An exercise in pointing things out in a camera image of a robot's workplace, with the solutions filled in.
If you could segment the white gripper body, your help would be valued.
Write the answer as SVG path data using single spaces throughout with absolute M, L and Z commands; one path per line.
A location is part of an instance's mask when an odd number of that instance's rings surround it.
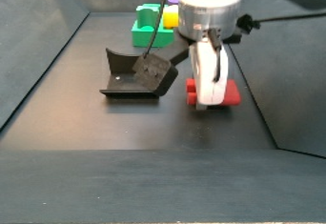
M 196 88 L 196 109 L 220 105 L 228 80 L 228 56 L 225 49 L 212 49 L 207 38 L 189 46 L 192 73 Z

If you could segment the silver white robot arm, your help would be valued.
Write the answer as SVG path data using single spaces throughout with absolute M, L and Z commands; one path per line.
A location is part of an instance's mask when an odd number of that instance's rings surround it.
M 240 1 L 177 0 L 177 31 L 192 41 L 193 78 L 187 81 L 187 102 L 195 104 L 197 110 L 240 102 L 223 44 L 235 31 Z

